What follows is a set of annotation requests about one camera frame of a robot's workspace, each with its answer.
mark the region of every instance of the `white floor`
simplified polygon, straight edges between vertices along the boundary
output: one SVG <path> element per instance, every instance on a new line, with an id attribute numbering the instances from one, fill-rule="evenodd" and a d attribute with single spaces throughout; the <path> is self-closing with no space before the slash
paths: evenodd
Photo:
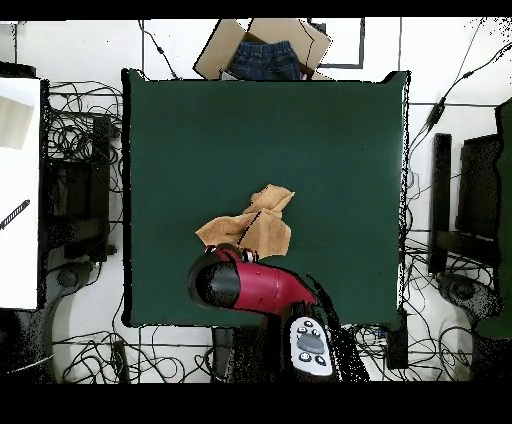
<path id="1" fill-rule="evenodd" d="M 338 19 L 340 28 L 346 25 L 353 27 L 350 20 Z M 511 41 L 508 39 L 506 23 L 500 19 L 488 18 L 480 27 L 472 48 L 465 61 L 462 74 L 487 62 L 496 51 Z M 145 21 L 145 28 L 152 32 L 157 43 L 165 50 L 167 57 L 178 76 L 182 78 L 199 78 L 192 66 L 214 28 L 216 20 L 153 20 Z M 336 23 L 330 19 L 327 32 L 334 31 Z M 476 18 L 366 18 L 365 59 L 362 70 L 321 69 L 324 74 L 338 80 L 381 81 L 395 70 L 410 70 L 412 82 L 409 93 L 411 102 L 409 109 L 409 134 L 414 137 L 425 122 L 432 103 L 438 101 L 455 80 L 464 59 L 469 43 L 478 25 Z M 356 51 L 353 43 L 357 37 L 348 36 L 347 40 L 339 41 L 340 62 L 346 57 L 354 56 Z M 348 45 L 343 53 L 343 42 Z M 14 42 L 10 26 L 0 25 L 0 60 L 14 61 Z M 448 106 L 439 124 L 418 147 L 412 160 L 412 169 L 420 175 L 422 188 L 430 185 L 430 162 L 432 138 L 436 132 L 447 132 L 453 137 L 452 169 L 459 169 L 460 148 L 465 139 L 496 132 L 494 107 L 512 97 L 512 53 L 508 52 L 497 63 L 487 66 L 462 81 L 451 92 L 447 99 Z M 35 66 L 38 77 L 47 78 L 51 82 L 58 81 L 99 81 L 122 89 L 120 71 L 122 68 L 144 69 L 151 79 L 170 79 L 170 73 L 164 59 L 155 50 L 151 40 L 146 37 L 144 50 L 142 35 L 136 21 L 67 21 L 67 22 L 27 22 L 18 27 L 17 42 L 18 63 Z M 84 90 L 94 88 L 94 84 L 84 84 Z M 91 100 L 92 104 L 108 106 L 112 99 L 102 98 Z M 457 179 L 453 180 L 452 216 L 455 222 Z M 429 194 L 425 192 L 420 199 L 412 202 L 414 215 L 413 228 L 428 228 Z M 120 199 L 112 194 L 111 219 L 117 220 L 120 213 Z M 420 242 L 426 241 L 426 233 L 414 233 L 410 236 Z M 104 264 L 99 281 L 93 286 L 63 300 L 55 317 L 54 340 L 70 336 L 91 333 L 111 328 L 111 320 L 116 312 L 123 291 L 122 267 L 122 233 L 120 228 L 111 234 L 111 243 L 115 244 L 119 253 L 110 257 Z M 426 275 L 423 266 L 418 266 Z M 429 323 L 432 337 L 437 339 L 440 332 L 452 325 L 467 327 L 464 314 L 457 308 L 443 301 L 439 294 L 427 287 L 422 295 L 411 289 L 411 303 L 422 311 Z M 407 306 L 411 314 L 415 311 Z M 138 343 L 138 329 L 124 327 L 119 315 L 116 329 L 123 337 L 133 344 Z M 152 356 L 151 336 L 155 327 L 142 330 L 144 351 Z M 416 314 L 409 317 L 409 344 L 427 337 L 426 326 Z M 211 333 L 206 328 L 162 327 L 154 337 L 154 342 L 167 345 L 198 345 L 199 347 L 157 346 L 157 356 L 173 356 L 179 358 L 187 371 L 195 368 L 194 355 L 205 352 L 211 344 Z M 451 350 L 461 349 L 471 352 L 471 340 L 463 332 L 452 331 L 443 342 Z M 80 345 L 56 345 L 55 364 L 60 374 L 71 359 L 80 351 Z M 416 344 L 411 348 L 410 362 L 432 356 L 437 346 L 431 342 Z M 137 355 L 129 350 L 132 363 L 137 362 Z M 364 358 L 372 379 L 382 380 L 370 358 Z M 376 360 L 382 367 L 382 360 Z M 174 366 L 169 361 L 162 363 L 162 372 L 166 375 L 174 373 Z M 439 358 L 435 356 L 422 365 L 439 366 Z M 71 378 L 80 378 L 77 367 Z M 427 368 L 414 368 L 422 379 L 436 379 L 438 372 Z M 178 376 L 169 382 L 178 381 Z M 413 379 L 413 371 L 405 375 Z M 463 379 L 464 371 L 454 377 Z M 386 377 L 397 377 L 386 372 Z M 187 382 L 205 382 L 209 377 L 196 372 L 187 378 Z M 141 376 L 142 382 L 161 381 L 154 371 Z"/>

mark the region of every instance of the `green table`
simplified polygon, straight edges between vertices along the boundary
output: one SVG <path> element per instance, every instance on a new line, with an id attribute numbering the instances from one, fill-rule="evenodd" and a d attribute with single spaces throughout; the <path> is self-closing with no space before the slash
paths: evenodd
<path id="1" fill-rule="evenodd" d="M 405 72 L 376 84 L 144 81 L 123 71 L 125 323 L 259 323 L 195 305 L 186 277 L 204 249 L 195 231 L 239 215 L 271 183 L 296 192 L 283 213 L 292 237 L 286 256 L 263 261 L 311 274 L 344 323 L 398 325 L 405 84 Z"/>

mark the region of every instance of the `brown towel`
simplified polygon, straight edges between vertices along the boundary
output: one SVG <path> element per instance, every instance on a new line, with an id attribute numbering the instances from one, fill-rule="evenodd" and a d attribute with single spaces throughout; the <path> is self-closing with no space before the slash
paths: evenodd
<path id="1" fill-rule="evenodd" d="M 281 211 L 294 194 L 284 187 L 269 184 L 251 196 L 251 205 L 242 215 L 215 218 L 196 234 L 205 245 L 230 243 L 256 251 L 260 258 L 284 256 L 292 231 L 281 221 Z"/>

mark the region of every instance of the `denim shorts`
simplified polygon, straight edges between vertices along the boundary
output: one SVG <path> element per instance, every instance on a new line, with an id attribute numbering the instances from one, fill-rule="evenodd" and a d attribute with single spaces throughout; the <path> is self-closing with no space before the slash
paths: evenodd
<path id="1" fill-rule="evenodd" d="M 241 42 L 229 70 L 247 81 L 300 80 L 300 62 L 288 41 Z"/>

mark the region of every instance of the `paper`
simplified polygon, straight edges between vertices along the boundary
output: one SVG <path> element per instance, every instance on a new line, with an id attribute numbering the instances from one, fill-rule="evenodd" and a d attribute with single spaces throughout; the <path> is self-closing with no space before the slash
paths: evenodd
<path id="1" fill-rule="evenodd" d="M 0 147 L 21 150 L 34 109 L 0 96 Z"/>

